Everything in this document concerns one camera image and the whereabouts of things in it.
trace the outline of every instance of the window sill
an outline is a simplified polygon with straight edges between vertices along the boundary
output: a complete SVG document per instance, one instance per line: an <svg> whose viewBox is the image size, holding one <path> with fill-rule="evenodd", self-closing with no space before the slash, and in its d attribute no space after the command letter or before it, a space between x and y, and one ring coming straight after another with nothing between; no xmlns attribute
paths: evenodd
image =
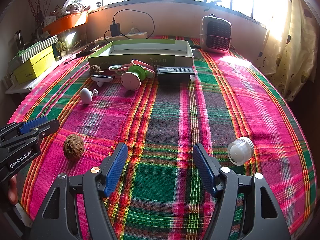
<svg viewBox="0 0 320 240"><path fill-rule="evenodd" d="M100 10L104 10L104 9L107 9L107 8L112 8L112 7L117 7L117 6L120 6L120 5L128 5L128 4L137 4L137 3L147 3L147 2L177 2L177 3L187 3L187 4L194 4L194 5L200 5L200 6L203 6L205 9L210 7L210 8L213 8L213 9L217 9L217 10L221 10L221 11L225 11L225 12L228 12L228 13L231 13L231 14L234 14L234 15L237 15L239 17L242 17L242 18L245 18L247 19L248 21L251 21L253 23L256 23L258 25L260 25L261 27L264 27L266 28L266 26L256 20L254 20L253 18L241 13L241 12L238 12L238 11L234 11L230 8L225 8L225 7L222 7L222 6L219 6L219 5L211 5L210 3L206 3L206 2L202 2L202 1L194 1L194 0L128 0L128 1L122 1L122 2L116 2L116 3L111 3L111 4L108 4L108 5L103 5L103 6L100 6L98 8L95 8L93 10L91 10L89 12L89 14L91 13L94 13L94 12L97 12L97 11L100 11Z"/></svg>

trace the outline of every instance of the plaid tablecloth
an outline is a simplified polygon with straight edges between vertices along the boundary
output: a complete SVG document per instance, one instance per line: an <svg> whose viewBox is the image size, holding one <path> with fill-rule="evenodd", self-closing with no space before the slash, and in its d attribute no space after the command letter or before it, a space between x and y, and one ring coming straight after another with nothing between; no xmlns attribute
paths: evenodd
<svg viewBox="0 0 320 240"><path fill-rule="evenodd" d="M32 219L59 173L84 174L125 142L127 162L116 191L105 200L118 239L202 239L215 201L192 161L192 147L201 142L221 165L245 175L261 172L295 232L316 203L315 167L297 120L264 76L235 51L193 53L197 80L189 84L145 80L137 91L127 91L116 79L98 88L81 58L61 64L30 92L10 122L42 115L60 122L59 131L43 140L42 155L18 174L21 205ZM90 105L79 98L84 87L99 91ZM63 155L71 133L84 140L84 155L76 163ZM226 152L241 136L253 141L255 153L236 167ZM89 239L81 196L78 202L82 233ZM239 195L233 239L241 204Z"/></svg>

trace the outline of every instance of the orange box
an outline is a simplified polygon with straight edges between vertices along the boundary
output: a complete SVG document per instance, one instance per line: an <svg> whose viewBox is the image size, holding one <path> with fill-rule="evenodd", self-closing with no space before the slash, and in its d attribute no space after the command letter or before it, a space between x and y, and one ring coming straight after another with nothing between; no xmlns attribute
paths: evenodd
<svg viewBox="0 0 320 240"><path fill-rule="evenodd" d="M43 28L43 32L49 32L51 36L54 36L87 22L88 12L74 13L50 23L48 26Z"/></svg>

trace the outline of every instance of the yellow box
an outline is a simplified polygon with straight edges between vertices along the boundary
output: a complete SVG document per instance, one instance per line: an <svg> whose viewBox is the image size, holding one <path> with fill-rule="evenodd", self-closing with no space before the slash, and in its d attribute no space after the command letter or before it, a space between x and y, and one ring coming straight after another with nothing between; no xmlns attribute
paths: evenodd
<svg viewBox="0 0 320 240"><path fill-rule="evenodd" d="M52 46L35 54L13 71L19 84L35 79L55 62Z"/></svg>

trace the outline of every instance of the walnut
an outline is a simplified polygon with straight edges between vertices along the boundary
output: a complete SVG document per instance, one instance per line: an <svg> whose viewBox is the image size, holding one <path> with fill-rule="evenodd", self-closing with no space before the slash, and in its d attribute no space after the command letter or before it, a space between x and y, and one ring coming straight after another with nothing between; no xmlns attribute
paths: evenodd
<svg viewBox="0 0 320 240"><path fill-rule="evenodd" d="M63 144L64 156L70 161L78 161L84 152L84 143L80 136L70 134Z"/></svg>
<svg viewBox="0 0 320 240"><path fill-rule="evenodd" d="M92 65L89 69L90 76L91 75L99 75L101 68L97 65Z"/></svg>

